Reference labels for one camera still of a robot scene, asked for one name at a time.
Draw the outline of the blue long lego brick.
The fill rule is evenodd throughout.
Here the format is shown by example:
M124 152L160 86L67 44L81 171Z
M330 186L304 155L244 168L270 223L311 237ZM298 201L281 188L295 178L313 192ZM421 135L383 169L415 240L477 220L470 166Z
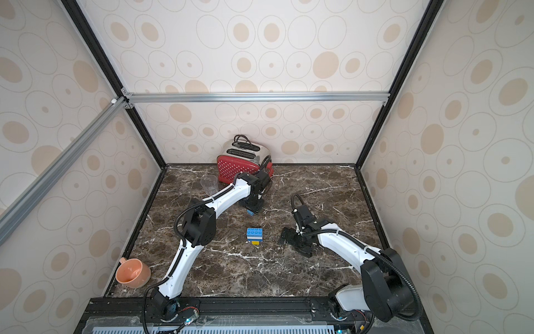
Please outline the blue long lego brick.
M263 238L263 229L262 228L248 228L246 231L246 237L262 237Z

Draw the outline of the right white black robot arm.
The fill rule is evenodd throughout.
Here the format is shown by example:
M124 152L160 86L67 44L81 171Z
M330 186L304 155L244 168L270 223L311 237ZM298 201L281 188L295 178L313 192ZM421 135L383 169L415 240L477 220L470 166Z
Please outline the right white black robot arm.
M388 322L394 317L417 321L424 307L400 255L391 248L370 246L342 230L336 223L312 214L302 197L291 196L294 229L284 228L280 244L288 244L311 257L316 246L338 254L360 274L359 285L344 285L329 294L329 308L336 319L353 311Z

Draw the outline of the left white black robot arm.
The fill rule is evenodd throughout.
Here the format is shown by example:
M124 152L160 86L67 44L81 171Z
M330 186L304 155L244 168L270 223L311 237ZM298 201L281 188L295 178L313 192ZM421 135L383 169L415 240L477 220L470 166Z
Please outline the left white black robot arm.
M162 319L178 315L183 285L198 254L214 239L216 220L225 210L238 203L250 214L258 214L264 204L264 193L271 186L266 157L254 173L240 172L225 189L203 200L191 199L189 206L178 216L173 230L179 238L179 248L164 278L149 286L143 295L143 306L149 299Z

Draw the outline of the red polka dot toaster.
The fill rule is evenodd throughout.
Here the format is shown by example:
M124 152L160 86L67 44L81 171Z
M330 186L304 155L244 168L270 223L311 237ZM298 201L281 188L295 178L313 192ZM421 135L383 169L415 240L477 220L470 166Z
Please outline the red polka dot toaster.
M246 172L256 174L261 169L266 169L272 177L271 151L242 134L236 135L228 141L222 149L222 153L217 157L218 181L230 184L234 177Z

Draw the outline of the clear plastic cup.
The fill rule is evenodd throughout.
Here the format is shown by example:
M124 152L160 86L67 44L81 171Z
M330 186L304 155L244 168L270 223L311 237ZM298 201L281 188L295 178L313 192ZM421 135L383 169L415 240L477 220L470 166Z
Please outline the clear plastic cup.
M200 184L207 196L213 196L219 192L218 177L215 175L202 176Z

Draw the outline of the horizontal aluminium rail back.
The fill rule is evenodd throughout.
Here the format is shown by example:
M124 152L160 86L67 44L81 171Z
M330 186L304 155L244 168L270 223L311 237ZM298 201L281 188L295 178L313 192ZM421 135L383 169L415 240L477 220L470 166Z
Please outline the horizontal aluminium rail back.
M385 91L267 93L126 93L132 103L387 102Z

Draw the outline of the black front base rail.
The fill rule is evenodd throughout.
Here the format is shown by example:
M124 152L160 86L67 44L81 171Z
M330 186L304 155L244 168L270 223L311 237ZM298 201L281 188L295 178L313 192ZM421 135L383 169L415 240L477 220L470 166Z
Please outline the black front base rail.
M350 311L335 319L325 297L181 298L169 320L141 298L91 299L75 333L432 333L426 318L384 323Z

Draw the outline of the diagonal aluminium rail left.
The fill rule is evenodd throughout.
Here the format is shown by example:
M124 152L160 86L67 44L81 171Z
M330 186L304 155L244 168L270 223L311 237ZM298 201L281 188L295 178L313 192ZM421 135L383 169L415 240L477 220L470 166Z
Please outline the diagonal aluminium rail left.
M49 165L1 216L1 243L5 243L35 206L100 135L118 111L126 107L126 99L119 97L107 106L91 124Z

